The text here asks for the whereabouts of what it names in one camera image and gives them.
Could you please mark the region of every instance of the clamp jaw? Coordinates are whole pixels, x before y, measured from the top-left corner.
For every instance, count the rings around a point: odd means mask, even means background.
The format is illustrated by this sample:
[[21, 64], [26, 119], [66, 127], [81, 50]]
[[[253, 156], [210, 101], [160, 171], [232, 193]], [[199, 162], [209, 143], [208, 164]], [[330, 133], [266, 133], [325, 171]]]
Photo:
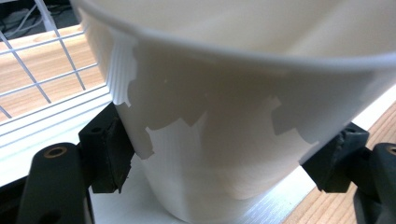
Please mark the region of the clamp jaw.
[[121, 191], [134, 148], [113, 104], [78, 134], [37, 152], [27, 176], [17, 223], [94, 223], [93, 193]]
[[345, 193], [350, 182], [358, 189], [354, 207], [358, 223], [396, 223], [396, 145], [368, 149], [369, 133], [350, 123], [325, 147], [302, 164], [328, 193]]

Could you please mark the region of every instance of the black plastic part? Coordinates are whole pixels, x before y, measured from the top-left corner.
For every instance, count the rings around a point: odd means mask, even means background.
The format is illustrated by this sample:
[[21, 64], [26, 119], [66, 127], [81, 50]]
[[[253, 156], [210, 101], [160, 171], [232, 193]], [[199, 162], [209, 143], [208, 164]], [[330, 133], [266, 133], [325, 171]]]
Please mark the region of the black plastic part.
[[87, 192], [77, 147], [46, 147], [33, 158], [17, 223], [93, 223]]
[[376, 223], [396, 223], [396, 145], [377, 144], [373, 149], [370, 167], [382, 205]]
[[381, 143], [371, 151], [368, 135], [349, 124], [302, 166], [320, 190], [347, 192], [351, 181], [358, 186], [358, 223], [396, 223], [396, 145]]
[[131, 169], [134, 148], [111, 103], [78, 134], [85, 174], [93, 193], [121, 191]]
[[0, 188], [0, 223], [17, 221], [26, 176]]
[[318, 189], [326, 192], [347, 192], [351, 180], [346, 170], [351, 164], [350, 160], [361, 154], [361, 149], [366, 145], [368, 137], [368, 132], [350, 123], [326, 146], [302, 164], [317, 184]]
[[375, 196], [358, 190], [353, 198], [356, 219], [360, 224], [396, 223], [396, 145], [375, 146], [368, 160]]

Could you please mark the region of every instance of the wooden floor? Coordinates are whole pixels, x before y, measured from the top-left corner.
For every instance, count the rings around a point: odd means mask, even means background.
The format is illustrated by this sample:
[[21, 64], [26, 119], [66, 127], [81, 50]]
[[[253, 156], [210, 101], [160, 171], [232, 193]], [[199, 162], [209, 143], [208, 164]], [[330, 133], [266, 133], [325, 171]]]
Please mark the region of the wooden floor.
[[[373, 148], [380, 142], [396, 143], [396, 104], [369, 130], [367, 144]], [[356, 223], [353, 194], [356, 186], [351, 185], [346, 194], [327, 194], [313, 189], [294, 209], [284, 223]]]
[[[72, 26], [61, 29], [60, 34], [71, 35], [80, 31], [80, 26]], [[54, 37], [56, 37], [55, 33], [49, 32], [13, 39], [9, 42], [12, 48], [17, 49], [50, 40]], [[95, 59], [92, 56], [84, 35], [67, 38], [64, 40], [64, 44], [77, 69], [95, 63]], [[7, 50], [7, 46], [1, 42], [0, 52], [3, 50]], [[73, 71], [72, 65], [68, 61], [59, 41], [53, 41], [34, 48], [17, 50], [16, 53], [32, 73], [35, 81], [43, 82], [39, 86], [48, 95], [52, 103], [83, 91], [75, 73], [48, 81], [53, 77]], [[34, 84], [33, 80], [29, 78], [12, 53], [0, 55], [0, 68], [0, 93]], [[86, 89], [104, 82], [97, 66], [83, 70], [78, 74]], [[6, 96], [0, 96], [0, 106], [12, 117], [22, 115], [48, 104], [37, 86], [32, 86]], [[7, 116], [0, 112], [0, 122], [6, 119]]]

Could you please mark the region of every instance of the wire rack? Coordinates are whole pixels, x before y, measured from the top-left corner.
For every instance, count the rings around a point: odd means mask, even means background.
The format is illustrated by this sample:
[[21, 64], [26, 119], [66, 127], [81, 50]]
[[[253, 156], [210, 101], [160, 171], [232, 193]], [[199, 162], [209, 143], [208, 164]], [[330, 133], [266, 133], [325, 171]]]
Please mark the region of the wire rack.
[[46, 33], [8, 40], [0, 31], [0, 122], [104, 82], [85, 31], [80, 26], [58, 30], [43, 0], [35, 0], [34, 7]]

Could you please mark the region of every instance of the white wire grid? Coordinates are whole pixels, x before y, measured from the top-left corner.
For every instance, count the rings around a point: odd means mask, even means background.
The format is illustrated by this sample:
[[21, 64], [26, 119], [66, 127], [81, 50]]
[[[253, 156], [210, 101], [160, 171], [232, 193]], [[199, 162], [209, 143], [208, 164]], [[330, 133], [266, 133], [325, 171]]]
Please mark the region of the white wire grid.
[[[5, 34], [3, 34], [0, 31], [0, 38], [4, 42], [4, 44], [7, 46], [6, 50], [0, 51], [0, 56], [11, 53], [15, 57], [17, 62], [20, 64], [20, 66], [22, 67], [24, 72], [26, 73], [26, 76], [28, 76], [30, 78], [30, 80], [32, 81], [32, 83], [29, 84], [29, 85], [18, 87], [16, 89], [13, 89], [13, 90], [10, 90], [10, 91], [0, 92], [0, 98], [1, 97], [5, 97], [5, 96], [10, 95], [10, 94], [15, 93], [15, 92], [19, 92], [19, 91], [23, 91], [23, 90], [26, 90], [26, 89], [29, 89], [29, 88], [32, 88], [32, 87], [36, 87], [39, 90], [39, 92], [41, 93], [41, 95], [44, 97], [44, 99], [47, 101], [47, 103], [51, 104], [52, 103], [51, 99], [48, 97], [48, 95], [43, 90], [43, 88], [41, 88], [42, 84], [50, 82], [50, 81], [53, 81], [53, 80], [56, 80], [56, 79], [59, 79], [59, 78], [62, 78], [62, 77], [76, 76], [76, 78], [78, 79], [79, 85], [81, 86], [81, 89], [83, 91], [85, 91], [86, 87], [85, 87], [84, 82], [82, 81], [81, 76], [80, 76], [79, 73], [81, 71], [83, 71], [83, 70], [95, 67], [97, 65], [97, 63], [93, 63], [93, 64], [90, 64], [90, 65], [87, 65], [87, 66], [83, 66], [83, 67], [77, 68], [75, 63], [73, 62], [72, 57], [70, 56], [70, 53], [69, 53], [69, 51], [68, 51], [68, 49], [67, 49], [67, 47], [66, 47], [66, 45], [64, 43], [64, 40], [66, 40], [68, 38], [72, 38], [72, 37], [78, 36], [78, 35], [84, 35], [85, 30], [77, 32], [77, 33], [74, 33], [74, 34], [71, 34], [71, 35], [61, 35], [59, 33], [56, 25], [55, 25], [54, 20], [51, 17], [49, 11], [47, 10], [47, 6], [44, 4], [43, 0], [35, 0], [35, 6], [34, 7], [37, 7], [39, 9], [39, 11], [41, 13], [42, 21], [44, 22], [44, 25], [46, 26], [46, 29], [48, 31], [53, 31], [55, 33], [55, 37], [52, 38], [52, 39], [49, 39], [49, 40], [45, 40], [45, 41], [38, 42], [38, 43], [33, 43], [33, 44], [30, 44], [30, 45], [27, 45], [27, 46], [13, 48], [12, 45], [10, 44], [10, 42], [7, 40]], [[52, 76], [50, 78], [37, 81], [35, 76], [32, 74], [32, 72], [26, 66], [25, 62], [19, 56], [18, 52], [21, 51], [21, 50], [24, 50], [24, 49], [31, 49], [31, 48], [36, 48], [36, 47], [39, 47], [39, 46], [43, 46], [43, 45], [46, 45], [46, 44], [49, 44], [49, 43], [52, 43], [52, 42], [59, 42], [60, 43], [60, 45], [62, 46], [62, 49], [64, 51], [64, 54], [65, 54], [67, 60], [69, 61], [70, 65], [72, 67], [72, 70], [69, 71], [69, 72], [63, 73], [63, 74], [54, 75], [54, 76]], [[10, 115], [10, 113], [8, 113], [1, 105], [0, 105], [0, 111], [4, 115], [6, 115], [7, 118], [9, 118], [9, 119], [13, 118]]]

